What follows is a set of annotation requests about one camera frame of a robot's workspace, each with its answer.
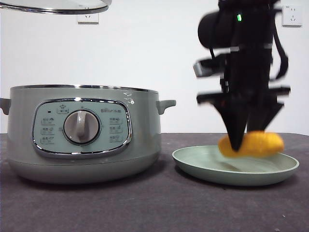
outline plate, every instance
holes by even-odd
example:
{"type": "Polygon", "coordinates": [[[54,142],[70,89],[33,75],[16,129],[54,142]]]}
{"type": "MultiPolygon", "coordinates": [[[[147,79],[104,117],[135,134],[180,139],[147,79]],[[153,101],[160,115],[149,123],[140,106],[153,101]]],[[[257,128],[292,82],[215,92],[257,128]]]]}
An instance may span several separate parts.
{"type": "Polygon", "coordinates": [[[184,172],[202,180],[234,186],[263,186],[289,178],[299,167],[282,153],[267,158],[226,158],[215,145],[192,146],[172,153],[184,172]]]}

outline white wall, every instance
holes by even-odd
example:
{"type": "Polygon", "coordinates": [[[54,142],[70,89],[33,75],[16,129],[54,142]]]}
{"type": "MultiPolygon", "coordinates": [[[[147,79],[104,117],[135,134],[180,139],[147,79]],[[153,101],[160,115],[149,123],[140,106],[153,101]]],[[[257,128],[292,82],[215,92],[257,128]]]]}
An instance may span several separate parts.
{"type": "MultiPolygon", "coordinates": [[[[301,4],[302,28],[277,25],[290,58],[286,78],[292,93],[268,130],[309,135],[309,9],[301,4]]],[[[217,9],[217,0],[114,0],[99,25],[78,25],[75,15],[30,14],[1,10],[1,96],[31,84],[92,84],[141,87],[176,99],[161,116],[162,132],[225,132],[211,105],[198,106],[199,91],[220,90],[219,78],[197,80],[192,64],[209,57],[197,37],[200,18],[217,9]]],[[[275,53],[273,73],[279,67],[275,53]]],[[[1,132],[7,131],[1,113],[1,132]]]]}

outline control panel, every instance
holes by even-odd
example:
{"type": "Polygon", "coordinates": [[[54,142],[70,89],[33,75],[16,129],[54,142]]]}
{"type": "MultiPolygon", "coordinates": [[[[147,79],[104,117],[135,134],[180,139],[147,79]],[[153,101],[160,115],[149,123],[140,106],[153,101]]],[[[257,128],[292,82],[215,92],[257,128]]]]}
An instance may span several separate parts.
{"type": "Polygon", "coordinates": [[[119,101],[57,99],[42,103],[35,113],[33,142],[45,153],[107,153],[130,139],[128,108],[119,101]]]}

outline steamer handle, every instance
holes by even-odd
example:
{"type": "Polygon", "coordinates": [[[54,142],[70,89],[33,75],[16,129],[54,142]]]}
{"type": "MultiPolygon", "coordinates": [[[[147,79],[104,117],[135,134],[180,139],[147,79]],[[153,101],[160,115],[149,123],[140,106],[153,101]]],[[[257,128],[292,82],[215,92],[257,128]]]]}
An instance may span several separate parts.
{"type": "Polygon", "coordinates": [[[164,114],[165,109],[175,106],[176,101],[175,100],[165,100],[165,101],[157,101],[156,102],[156,107],[158,109],[159,115],[164,114]]]}
{"type": "Polygon", "coordinates": [[[0,108],[2,109],[5,115],[9,115],[10,107],[11,107],[11,99],[0,98],[0,108]]]}

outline chrome trim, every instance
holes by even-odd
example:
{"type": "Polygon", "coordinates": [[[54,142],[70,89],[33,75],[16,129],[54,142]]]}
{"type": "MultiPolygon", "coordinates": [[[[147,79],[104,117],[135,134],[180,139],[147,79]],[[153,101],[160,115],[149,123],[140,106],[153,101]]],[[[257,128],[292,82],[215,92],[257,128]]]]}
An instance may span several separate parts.
{"type": "MultiPolygon", "coordinates": [[[[244,46],[244,45],[234,46],[234,47],[230,47],[230,51],[231,52],[239,52],[240,50],[243,50],[247,47],[249,47],[249,46],[244,46]]],[[[265,43],[265,44],[262,44],[259,48],[272,49],[272,44],[271,43],[267,43],[267,44],[265,43]]]]}
{"type": "Polygon", "coordinates": [[[31,12],[31,13],[43,13],[43,14],[57,14],[57,15],[84,15],[101,13],[108,10],[108,5],[93,9],[52,9],[52,8],[39,8],[29,6],[10,5],[0,2],[0,9],[31,12]]]}
{"type": "Polygon", "coordinates": [[[193,70],[195,73],[196,77],[205,77],[205,76],[211,76],[213,74],[213,70],[209,69],[209,68],[204,68],[201,65],[200,61],[197,61],[194,65],[193,65],[193,70]]]}
{"type": "Polygon", "coordinates": [[[29,85],[29,86],[11,87],[11,90],[26,89],[26,88],[95,88],[95,89],[131,90],[131,91],[151,92],[151,93],[159,94],[155,90],[144,89],[144,88],[131,88],[131,87],[121,87],[121,86],[96,86],[96,85],[29,85]]]}
{"type": "Polygon", "coordinates": [[[38,107],[35,110],[34,114],[34,119],[33,119],[33,124],[32,124],[32,142],[35,146],[35,148],[38,150],[39,154],[48,157],[48,158],[56,158],[56,159],[92,159],[92,158],[100,158],[102,156],[106,155],[113,155],[116,153],[119,153],[123,151],[126,146],[131,142],[132,139],[132,124],[131,124],[131,117],[130,117],[130,112],[128,107],[121,101],[118,100],[106,100],[106,99],[94,99],[94,98],[79,98],[78,101],[83,101],[83,102],[102,102],[102,103],[113,103],[113,104],[118,104],[122,106],[125,109],[126,112],[126,122],[128,126],[128,136],[126,140],[118,147],[115,147],[110,150],[104,150],[104,151],[95,151],[95,152],[71,152],[71,153],[57,153],[54,151],[49,151],[41,148],[35,141],[34,139],[34,124],[35,124],[35,119],[36,115],[38,112],[38,109],[46,104],[46,103],[54,103],[54,102],[71,102],[71,101],[76,101],[76,98],[68,98],[68,99],[53,99],[53,100],[47,100],[43,101],[38,105],[38,107]]]}

